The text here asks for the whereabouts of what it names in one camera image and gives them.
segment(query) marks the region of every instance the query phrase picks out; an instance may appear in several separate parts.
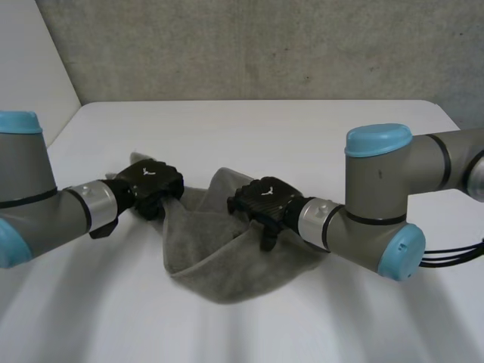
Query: cloth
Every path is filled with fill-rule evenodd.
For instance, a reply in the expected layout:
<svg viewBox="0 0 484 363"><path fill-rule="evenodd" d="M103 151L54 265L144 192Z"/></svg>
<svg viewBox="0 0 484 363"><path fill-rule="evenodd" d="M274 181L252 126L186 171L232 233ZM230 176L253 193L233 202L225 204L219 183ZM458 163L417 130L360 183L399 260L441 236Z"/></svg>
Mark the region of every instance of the cloth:
<svg viewBox="0 0 484 363"><path fill-rule="evenodd" d="M143 158L133 153L131 163ZM315 268L325 256L291 230L279 234L271 252L260 250L262 225L227 211L227 198L251 180L222 168L208 190L185 187L180 200L163 201L164 221L151 223L163 237L163 261L170 277L216 303L269 293Z"/></svg>

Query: black stripe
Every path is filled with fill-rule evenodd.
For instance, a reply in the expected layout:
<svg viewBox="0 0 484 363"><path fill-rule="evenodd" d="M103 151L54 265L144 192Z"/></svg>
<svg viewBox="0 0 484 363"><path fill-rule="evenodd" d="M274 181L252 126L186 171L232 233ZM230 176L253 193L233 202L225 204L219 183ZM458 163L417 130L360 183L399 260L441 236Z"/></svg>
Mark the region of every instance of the black stripe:
<svg viewBox="0 0 484 363"><path fill-rule="evenodd" d="M472 172L472 169L474 169L474 166L481 160L481 157L484 157L484 150L482 150L480 153L478 153L469 163L467 166L464 174L462 175L462 183L464 185L464 189L467 193L467 183L469 182L469 177L470 177L470 172Z"/></svg>
<svg viewBox="0 0 484 363"><path fill-rule="evenodd" d="M13 208L14 206L24 206L25 204L40 202L41 200L53 197L55 194L57 194L57 187L51 191L46 191L45 193L33 195L31 197L0 202L0 209Z"/></svg>
<svg viewBox="0 0 484 363"><path fill-rule="evenodd" d="M439 186L436 189L436 191L441 191L447 184L448 179L451 177L451 171L452 171L451 156L448 153L448 150L444 144L444 141L442 141L438 136L435 136L433 134L428 134L427 136L438 144L442 152L442 155L444 156L444 175L442 176L442 181L440 182Z"/></svg>
<svg viewBox="0 0 484 363"><path fill-rule="evenodd" d="M388 219L371 219L355 216L346 211L346 215L354 222L362 223L363 225L397 225L407 220L407 213L400 217L388 218Z"/></svg>
<svg viewBox="0 0 484 363"><path fill-rule="evenodd" d="M323 224L323 231L321 233L321 241L323 242L324 248L329 252L330 249L327 246L327 228L330 226L331 219L334 217L338 211L343 208L344 205L340 204L339 206L335 206L334 209L330 212L330 214L327 215L326 220L324 221Z"/></svg>
<svg viewBox="0 0 484 363"><path fill-rule="evenodd" d="M85 215L85 223L86 223L85 233L88 233L91 230L91 227L92 227L91 212L89 212L88 205L85 203L85 201L82 199L82 197L77 194L77 192L73 191L72 189L64 189L64 190L67 193L71 194L73 197L75 197L79 201L79 203L81 204L82 210L84 210L84 215Z"/></svg>

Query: white table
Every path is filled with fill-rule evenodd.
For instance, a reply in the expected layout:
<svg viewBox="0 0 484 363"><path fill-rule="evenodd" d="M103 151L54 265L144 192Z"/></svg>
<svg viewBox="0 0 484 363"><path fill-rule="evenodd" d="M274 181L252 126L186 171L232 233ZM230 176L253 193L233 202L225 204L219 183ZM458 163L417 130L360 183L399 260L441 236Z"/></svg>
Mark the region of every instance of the white table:
<svg viewBox="0 0 484 363"><path fill-rule="evenodd" d="M60 187L127 166L137 150L207 187L228 166L344 201L345 135L371 123L455 130L424 101L219 101L84 106L49 148ZM484 237L484 205L457 191L412 197L428 248ZM484 361L484 259L395 283L329 256L280 290L218 306L175 286L160 236L128 213L0 271L2 363Z"/></svg>

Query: blue joint cap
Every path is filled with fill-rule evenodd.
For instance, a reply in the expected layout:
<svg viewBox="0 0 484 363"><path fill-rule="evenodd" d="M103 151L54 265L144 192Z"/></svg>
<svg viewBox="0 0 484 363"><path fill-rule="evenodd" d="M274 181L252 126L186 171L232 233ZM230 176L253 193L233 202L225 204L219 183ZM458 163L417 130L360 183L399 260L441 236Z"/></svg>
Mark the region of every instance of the blue joint cap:
<svg viewBox="0 0 484 363"><path fill-rule="evenodd" d="M407 146L412 138L410 129L398 123L357 127L346 135L345 154L349 157L375 157Z"/></svg>
<svg viewBox="0 0 484 363"><path fill-rule="evenodd" d="M35 112L0 111L0 133L41 134L42 128Z"/></svg>
<svg viewBox="0 0 484 363"><path fill-rule="evenodd" d="M378 274L403 281L418 269L425 252L425 236L416 225L406 225L388 244L378 264Z"/></svg>
<svg viewBox="0 0 484 363"><path fill-rule="evenodd" d="M32 259L32 252L10 223L0 219L0 268L10 268Z"/></svg>

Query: white wall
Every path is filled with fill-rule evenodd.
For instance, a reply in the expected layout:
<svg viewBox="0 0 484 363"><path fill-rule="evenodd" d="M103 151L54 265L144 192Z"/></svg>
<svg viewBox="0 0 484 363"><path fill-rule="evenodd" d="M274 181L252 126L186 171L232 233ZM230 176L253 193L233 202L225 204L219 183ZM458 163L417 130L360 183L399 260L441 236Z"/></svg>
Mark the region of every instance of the white wall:
<svg viewBox="0 0 484 363"><path fill-rule="evenodd" d="M32 110L47 145L80 108L34 0L0 0L0 110Z"/></svg>

